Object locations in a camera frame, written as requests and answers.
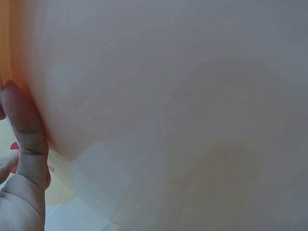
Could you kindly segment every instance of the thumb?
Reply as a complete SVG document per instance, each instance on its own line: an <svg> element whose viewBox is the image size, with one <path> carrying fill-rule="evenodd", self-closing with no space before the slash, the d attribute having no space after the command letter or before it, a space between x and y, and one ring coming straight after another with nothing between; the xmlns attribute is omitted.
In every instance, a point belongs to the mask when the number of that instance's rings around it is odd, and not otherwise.
<svg viewBox="0 0 308 231"><path fill-rule="evenodd" d="M20 146L17 174L45 190L48 143L35 105L12 81L1 91L1 104Z"/></svg>

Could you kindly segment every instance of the translucent plastic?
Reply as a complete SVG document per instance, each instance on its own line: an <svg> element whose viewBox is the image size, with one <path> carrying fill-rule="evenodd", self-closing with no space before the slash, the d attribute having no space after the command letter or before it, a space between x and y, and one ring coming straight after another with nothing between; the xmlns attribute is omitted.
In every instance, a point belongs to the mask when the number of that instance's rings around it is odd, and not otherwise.
<svg viewBox="0 0 308 231"><path fill-rule="evenodd" d="M97 214L125 231L308 228L305 1L10 4L3 78Z"/></svg>

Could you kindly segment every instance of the hand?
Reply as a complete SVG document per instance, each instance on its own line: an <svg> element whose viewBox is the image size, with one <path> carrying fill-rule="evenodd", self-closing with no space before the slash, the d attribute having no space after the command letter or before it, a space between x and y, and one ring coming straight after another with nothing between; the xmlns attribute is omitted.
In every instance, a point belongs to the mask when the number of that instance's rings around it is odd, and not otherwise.
<svg viewBox="0 0 308 231"><path fill-rule="evenodd" d="M51 177L47 167L48 144L34 104L13 82L2 89L0 119L11 122L19 150L0 155L0 183L16 167L0 192L2 231L41 231L45 224L45 190Z"/></svg>

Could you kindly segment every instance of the white surface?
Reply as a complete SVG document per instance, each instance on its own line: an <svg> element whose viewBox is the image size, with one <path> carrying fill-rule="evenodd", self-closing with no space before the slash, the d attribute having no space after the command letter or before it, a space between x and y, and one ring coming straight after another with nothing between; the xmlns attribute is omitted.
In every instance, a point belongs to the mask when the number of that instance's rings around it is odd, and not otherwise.
<svg viewBox="0 0 308 231"><path fill-rule="evenodd" d="M124 231L308 229L306 1L21 2L13 77L98 215Z"/></svg>

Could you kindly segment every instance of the finger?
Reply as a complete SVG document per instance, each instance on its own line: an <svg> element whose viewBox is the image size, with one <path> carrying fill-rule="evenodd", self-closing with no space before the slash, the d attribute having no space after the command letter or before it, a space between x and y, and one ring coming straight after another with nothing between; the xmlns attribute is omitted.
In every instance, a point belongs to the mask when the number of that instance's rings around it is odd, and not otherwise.
<svg viewBox="0 0 308 231"><path fill-rule="evenodd" d="M48 144L34 104L12 81L1 92L1 104L19 141L17 174L45 190Z"/></svg>
<svg viewBox="0 0 308 231"><path fill-rule="evenodd" d="M2 82L2 77L0 75L0 90L2 88L3 88L3 82ZM3 109L2 109L2 106L0 105L0 120L4 120L4 119L5 119L5 113L4 113Z"/></svg>
<svg viewBox="0 0 308 231"><path fill-rule="evenodd" d="M50 186L50 183L51 183L51 175L50 175L49 169L47 168L47 171L46 171L46 187L45 187L45 189L48 189L48 187Z"/></svg>
<svg viewBox="0 0 308 231"><path fill-rule="evenodd" d="M18 150L10 150L0 155L0 184L6 181L11 170L18 164Z"/></svg>

